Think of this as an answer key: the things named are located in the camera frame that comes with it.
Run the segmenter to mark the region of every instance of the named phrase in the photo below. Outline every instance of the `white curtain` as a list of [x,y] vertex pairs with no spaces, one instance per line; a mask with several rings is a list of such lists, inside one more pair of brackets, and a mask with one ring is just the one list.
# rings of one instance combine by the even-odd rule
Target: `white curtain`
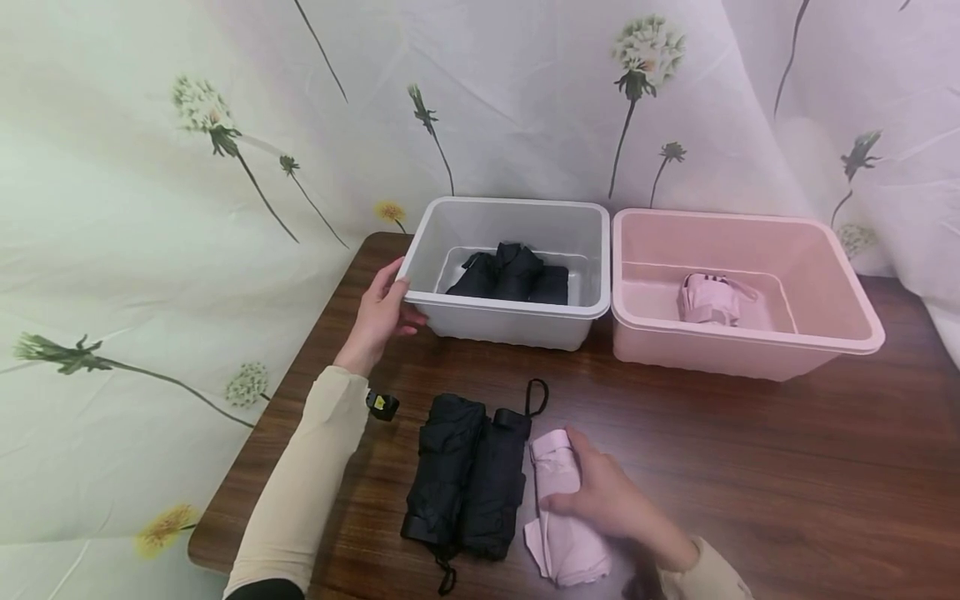
[[832,222],[960,358],[958,25],[950,0],[4,3],[0,597],[217,597],[186,536],[249,425],[363,236],[451,192]]

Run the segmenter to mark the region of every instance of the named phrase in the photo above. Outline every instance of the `black folded umbrella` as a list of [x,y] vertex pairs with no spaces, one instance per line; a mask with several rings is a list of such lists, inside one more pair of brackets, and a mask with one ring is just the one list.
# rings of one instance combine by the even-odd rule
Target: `black folded umbrella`
[[[543,400],[531,412],[534,383],[543,387]],[[433,553],[444,570],[441,596],[456,586],[457,571],[449,561],[458,551],[492,561],[506,558],[523,501],[531,419],[546,409],[549,395],[545,382],[531,379],[524,414],[501,408],[493,421],[479,402],[453,394],[434,398],[420,428],[420,463],[400,534],[426,543]]]
[[492,297],[526,302],[543,271],[543,261],[525,246],[501,243],[496,249],[496,269],[499,278]]
[[486,252],[476,252],[464,263],[467,271],[446,290],[451,296],[492,298],[496,287],[496,261]]
[[534,283],[534,289],[530,292],[530,302],[539,302],[540,304],[567,304],[566,284],[570,277],[570,271],[566,267],[547,265],[543,267],[543,273]]
[[507,558],[526,485],[521,471],[530,425],[529,417],[501,408],[480,434],[457,536],[459,546],[474,556]]
[[433,399],[426,424],[420,428],[420,462],[407,494],[407,515],[400,534],[427,544],[445,571],[438,592],[456,585],[456,571],[447,563],[456,555],[454,537],[470,467],[487,409],[454,394]]

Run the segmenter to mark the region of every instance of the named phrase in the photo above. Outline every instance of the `storage bin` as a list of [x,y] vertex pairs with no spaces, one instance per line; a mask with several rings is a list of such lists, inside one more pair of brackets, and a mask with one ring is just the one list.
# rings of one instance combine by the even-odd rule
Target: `storage bin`
[[[738,326],[680,321],[684,277],[756,288]],[[884,332],[836,236],[806,219],[632,208],[613,218],[613,353],[626,362],[785,381]]]
[[[568,306],[447,296],[474,252],[520,242],[570,271]],[[575,350],[610,307],[610,214],[599,204],[439,198],[427,207],[399,276],[437,335]]]

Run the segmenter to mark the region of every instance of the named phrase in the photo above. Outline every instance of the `flower print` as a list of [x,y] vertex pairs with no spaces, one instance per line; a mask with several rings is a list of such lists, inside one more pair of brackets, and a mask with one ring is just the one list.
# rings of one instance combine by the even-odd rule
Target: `flower print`
[[663,167],[666,166],[666,163],[673,162],[684,162],[684,155],[686,155],[686,150],[678,142],[670,142],[660,146],[660,156],[663,156],[663,162],[660,163],[660,169],[657,171],[657,178],[654,179],[654,190],[650,192],[650,207],[654,207],[654,197],[657,196],[657,183],[660,182],[660,174],[663,173]]
[[842,226],[836,231],[836,234],[840,238],[840,245],[843,246],[847,258],[850,260],[875,245],[877,241],[875,231],[851,223]]
[[306,17],[306,12],[303,11],[303,7],[300,5],[300,0],[294,0],[294,4],[297,5],[297,10],[300,11],[300,16],[303,17],[303,22],[306,23],[306,28],[310,30],[310,35],[313,36],[313,40],[317,42],[317,47],[320,48],[320,54],[324,56],[324,62],[326,62],[326,68],[330,69],[330,75],[333,76],[333,81],[337,83],[337,87],[340,88],[340,93],[344,96],[344,102],[347,104],[350,103],[350,100],[347,100],[347,93],[344,91],[344,87],[340,85],[340,79],[337,77],[336,72],[333,70],[333,65],[330,64],[330,59],[326,57],[326,52],[324,51],[324,45],[320,43],[320,38],[317,37],[317,32],[313,31],[313,25],[310,24],[310,19]]
[[409,94],[410,99],[414,101],[414,116],[426,127],[427,133],[430,134],[430,137],[432,137],[433,141],[437,144],[437,150],[440,151],[440,158],[444,160],[446,176],[450,178],[450,196],[456,196],[456,193],[453,191],[453,174],[450,172],[450,164],[446,161],[444,149],[440,146],[440,139],[437,138],[437,130],[433,128],[433,124],[439,120],[433,116],[437,111],[427,110],[426,106],[423,105],[423,95],[420,94],[420,87],[417,84],[408,85],[407,94]]
[[207,133],[213,143],[214,155],[231,156],[240,161],[244,171],[247,172],[247,177],[250,178],[253,187],[256,189],[256,193],[260,195],[260,200],[267,206],[267,210],[274,215],[287,235],[299,243],[300,240],[297,239],[297,236],[284,225],[274,208],[270,206],[267,197],[263,195],[263,191],[260,189],[260,184],[256,182],[256,177],[253,176],[253,172],[247,165],[247,161],[240,154],[240,149],[237,148],[234,138],[242,137],[243,134],[234,126],[230,109],[220,92],[207,80],[193,80],[185,75],[180,75],[174,81],[173,102],[185,130]]
[[790,74],[790,69],[793,68],[793,59],[797,57],[797,35],[800,33],[800,23],[804,20],[804,14],[806,14],[806,6],[810,4],[810,0],[803,0],[800,5],[800,10],[797,11],[797,19],[793,23],[793,42],[790,44],[790,60],[786,63],[786,68],[783,69],[783,77],[780,78],[780,87],[777,88],[777,100],[774,102],[774,117],[777,116],[777,110],[780,109],[780,97],[783,95],[783,86],[786,85],[786,77]]
[[267,366],[263,363],[244,363],[240,372],[227,384],[227,402],[238,408],[247,408],[260,398],[269,400]]
[[[875,165],[873,164],[874,160],[880,160],[879,156],[870,156],[870,151],[874,147],[874,144],[880,139],[882,131],[876,130],[872,132],[866,132],[858,135],[853,141],[853,150],[851,150],[849,156],[840,156],[840,159],[843,160],[844,164],[844,173],[847,175],[847,183],[853,181],[853,176],[856,175],[858,170],[862,169],[873,169]],[[836,208],[833,209],[833,215],[830,217],[830,226],[833,227],[833,224],[836,222],[837,213],[840,212],[840,207],[843,206],[847,200],[853,196],[853,188],[850,188],[850,191],[847,192],[847,195],[843,197]]]
[[60,365],[60,368],[57,369],[57,372],[63,373],[64,375],[70,375],[82,369],[86,369],[86,372],[93,372],[95,370],[111,371],[113,369],[120,369],[122,371],[138,372],[140,374],[149,375],[150,377],[159,379],[160,381],[166,381],[167,383],[172,383],[180,388],[183,388],[227,419],[238,422],[241,425],[250,428],[253,427],[253,425],[250,423],[224,412],[215,404],[213,404],[213,402],[206,399],[203,394],[194,390],[182,381],[158,372],[147,371],[146,369],[140,369],[139,367],[135,367],[133,365],[128,365],[126,363],[121,363],[119,361],[111,360],[109,358],[94,354],[93,352],[95,350],[99,350],[100,346],[102,345],[103,342],[96,342],[87,346],[86,336],[83,336],[80,342],[77,342],[74,347],[66,348],[56,344],[55,342],[51,342],[41,335],[24,333],[20,336],[19,341],[13,347],[13,357],[19,360],[58,364]]
[[685,52],[685,37],[658,14],[628,22],[617,37],[612,55],[626,73],[615,84],[619,91],[626,94],[630,108],[616,146],[607,198],[613,197],[616,167],[620,163],[620,151],[623,150],[623,140],[634,116],[636,101],[644,93],[656,98],[658,88],[676,74]]
[[403,210],[403,207],[395,202],[384,201],[377,204],[373,207],[373,211],[376,212],[376,216],[380,217],[387,223],[396,223],[400,227],[400,231],[404,233],[407,232],[403,228],[403,221],[407,218],[407,213]]
[[178,504],[161,513],[137,534],[134,545],[145,559],[155,559],[173,545],[180,533],[197,526],[198,512],[189,504]]
[[676,74],[684,51],[684,37],[657,14],[627,23],[613,45],[613,57],[624,70],[642,73],[655,96],[657,87]]
[[333,230],[333,226],[330,224],[329,221],[326,220],[326,217],[320,211],[320,209],[317,208],[317,205],[313,204],[313,201],[310,200],[309,196],[307,196],[306,190],[304,190],[303,186],[300,185],[300,180],[297,179],[297,174],[294,173],[294,171],[300,168],[300,166],[297,164],[297,161],[292,156],[287,156],[287,155],[281,156],[280,168],[283,169],[283,172],[287,174],[287,177],[293,179],[294,183],[297,185],[297,187],[300,189],[300,192],[303,194],[303,197],[306,198],[306,200],[310,203],[311,206],[313,206],[313,209],[317,211],[317,214],[320,215],[320,218],[324,220],[324,224],[328,229],[330,229],[330,233],[333,233],[333,237],[337,238],[337,241],[343,244],[344,248],[349,250],[349,246],[347,245],[347,243],[344,242],[344,240],[340,239],[340,236],[337,235],[337,232]]

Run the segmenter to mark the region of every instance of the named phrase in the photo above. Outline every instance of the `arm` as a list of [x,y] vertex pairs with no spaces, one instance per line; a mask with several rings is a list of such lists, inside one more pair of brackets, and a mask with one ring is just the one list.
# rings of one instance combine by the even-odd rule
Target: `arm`
[[391,283],[402,258],[377,273],[333,365],[313,384],[300,425],[253,509],[225,598],[302,598],[347,461],[367,424],[367,377],[393,335],[426,319],[402,303],[409,282]]
[[576,493],[544,498],[541,507],[576,516],[598,532],[634,540],[657,559],[663,593],[670,600],[750,600],[753,595],[723,558],[699,538],[691,538],[657,508],[609,454],[602,454],[579,431],[567,436],[580,462],[583,483]]

